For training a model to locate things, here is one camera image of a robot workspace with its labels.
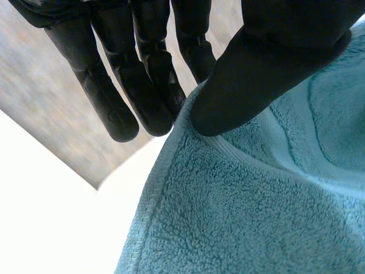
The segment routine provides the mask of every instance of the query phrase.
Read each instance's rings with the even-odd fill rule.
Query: blurry background
[[[212,0],[207,40],[218,58],[242,26],[241,0]],[[187,95],[196,83],[179,52],[173,11],[167,47]],[[101,56],[123,99],[104,52]],[[140,126],[129,143],[113,141],[68,63],[42,29],[23,19],[7,0],[0,1],[0,110],[93,187],[152,139]]]

